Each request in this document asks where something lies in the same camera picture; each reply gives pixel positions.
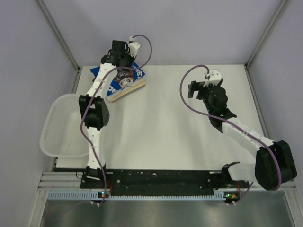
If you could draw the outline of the blue t-shirt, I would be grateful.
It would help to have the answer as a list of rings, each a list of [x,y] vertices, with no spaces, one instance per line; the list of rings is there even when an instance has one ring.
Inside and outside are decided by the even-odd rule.
[[[98,86],[102,85],[96,96],[106,97],[108,101],[112,102],[145,86],[145,72],[136,63],[131,65],[131,70],[118,69],[103,79],[105,74],[113,68],[114,66],[106,63],[90,70],[95,78],[93,85],[86,93],[88,96],[93,96]]]

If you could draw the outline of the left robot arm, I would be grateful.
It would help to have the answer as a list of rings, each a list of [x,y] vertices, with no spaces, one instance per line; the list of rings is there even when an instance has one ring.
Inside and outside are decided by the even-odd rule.
[[[121,70],[130,70],[140,44],[133,37],[128,42],[113,40],[111,49],[101,58],[101,64],[91,88],[79,96],[81,115],[80,131],[89,145],[89,160],[85,170],[87,177],[96,187],[107,183],[105,157],[100,147],[102,128],[109,122],[109,109],[105,97],[114,77]]]

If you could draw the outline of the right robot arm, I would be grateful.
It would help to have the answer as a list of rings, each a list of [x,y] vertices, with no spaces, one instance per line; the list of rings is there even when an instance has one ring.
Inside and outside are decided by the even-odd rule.
[[[206,85],[192,81],[188,85],[188,98],[197,92],[208,111],[211,125],[222,134],[232,138],[253,157],[251,164],[234,161],[222,167],[221,182],[226,187],[238,181],[257,182],[266,190],[274,190],[297,177],[292,152],[287,142],[273,141],[243,124],[227,107],[228,97],[220,84]]]

